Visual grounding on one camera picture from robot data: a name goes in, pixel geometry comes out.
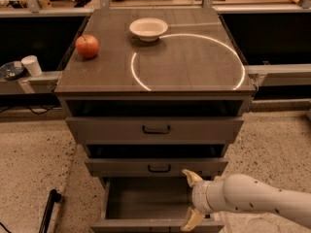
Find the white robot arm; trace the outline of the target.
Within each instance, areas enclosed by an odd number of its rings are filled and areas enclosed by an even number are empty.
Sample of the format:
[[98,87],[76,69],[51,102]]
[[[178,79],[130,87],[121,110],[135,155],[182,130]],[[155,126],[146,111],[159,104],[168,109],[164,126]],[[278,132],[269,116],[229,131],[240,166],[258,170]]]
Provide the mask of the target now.
[[192,231],[206,215],[218,212],[272,213],[311,228],[311,194],[273,187],[259,180],[234,174],[223,181],[205,181],[184,169],[192,188],[182,231]]

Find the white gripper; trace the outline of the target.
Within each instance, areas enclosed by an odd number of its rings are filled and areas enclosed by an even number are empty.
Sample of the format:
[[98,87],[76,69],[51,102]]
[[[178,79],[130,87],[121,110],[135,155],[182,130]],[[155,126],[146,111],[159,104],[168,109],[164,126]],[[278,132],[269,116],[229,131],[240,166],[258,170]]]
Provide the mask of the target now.
[[188,169],[183,169],[182,173],[187,177],[188,185],[192,187],[191,199],[195,209],[188,208],[181,230],[190,232],[201,223],[205,215],[225,209],[224,183],[204,181],[198,174]]

